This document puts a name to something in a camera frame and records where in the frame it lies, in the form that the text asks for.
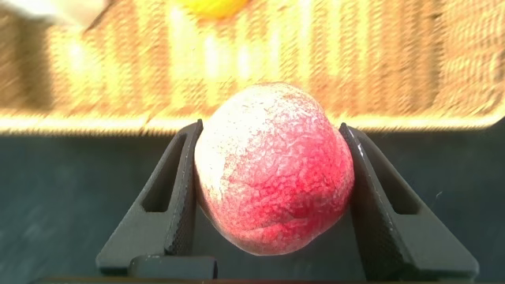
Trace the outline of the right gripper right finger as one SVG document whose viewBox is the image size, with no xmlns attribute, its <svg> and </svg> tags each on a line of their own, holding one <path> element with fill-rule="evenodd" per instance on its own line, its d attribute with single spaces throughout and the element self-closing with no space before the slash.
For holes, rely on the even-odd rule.
<svg viewBox="0 0 505 284">
<path fill-rule="evenodd" d="M 376 144 L 341 124 L 353 157 L 350 214 L 369 281 L 473 281 L 470 251 L 416 194 Z"/>
</svg>

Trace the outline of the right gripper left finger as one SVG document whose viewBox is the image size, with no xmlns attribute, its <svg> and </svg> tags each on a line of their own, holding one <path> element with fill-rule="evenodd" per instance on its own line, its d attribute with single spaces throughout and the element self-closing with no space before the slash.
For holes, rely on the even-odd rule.
<svg viewBox="0 0 505 284">
<path fill-rule="evenodd" d="M 217 260 L 192 254 L 196 219 L 197 121 L 179 130 L 147 183 L 97 255 L 103 275 L 216 278 Z"/>
</svg>

